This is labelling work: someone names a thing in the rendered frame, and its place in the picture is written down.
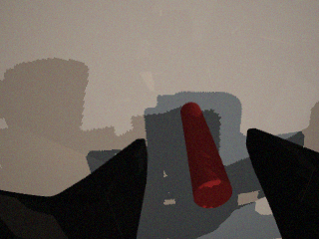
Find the red peg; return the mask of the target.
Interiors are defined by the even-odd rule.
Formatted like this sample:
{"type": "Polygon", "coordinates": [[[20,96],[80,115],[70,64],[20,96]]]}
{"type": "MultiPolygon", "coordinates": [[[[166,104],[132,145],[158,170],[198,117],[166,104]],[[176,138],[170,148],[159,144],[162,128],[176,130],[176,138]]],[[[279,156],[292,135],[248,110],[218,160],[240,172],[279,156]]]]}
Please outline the red peg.
{"type": "Polygon", "coordinates": [[[231,198],[232,187],[203,112],[195,103],[184,104],[180,120],[190,166],[192,200],[202,208],[223,206],[231,198]]]}

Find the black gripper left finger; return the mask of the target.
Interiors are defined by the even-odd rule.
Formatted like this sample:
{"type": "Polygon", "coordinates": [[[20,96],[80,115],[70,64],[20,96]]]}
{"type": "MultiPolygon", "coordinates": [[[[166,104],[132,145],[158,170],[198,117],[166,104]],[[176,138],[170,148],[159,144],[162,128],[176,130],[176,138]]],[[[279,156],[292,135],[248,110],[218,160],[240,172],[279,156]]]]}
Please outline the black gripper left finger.
{"type": "Polygon", "coordinates": [[[136,239],[148,178],[137,138],[59,195],[0,190],[0,231],[25,239],[136,239]]]}

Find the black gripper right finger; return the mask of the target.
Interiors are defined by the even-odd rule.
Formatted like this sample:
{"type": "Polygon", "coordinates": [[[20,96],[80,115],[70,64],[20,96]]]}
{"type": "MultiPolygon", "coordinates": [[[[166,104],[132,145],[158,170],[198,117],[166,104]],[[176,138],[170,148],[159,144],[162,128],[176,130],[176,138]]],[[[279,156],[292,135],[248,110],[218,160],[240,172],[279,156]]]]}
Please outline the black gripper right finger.
{"type": "Polygon", "coordinates": [[[319,152],[258,128],[246,146],[282,239],[319,239],[319,152]]]}

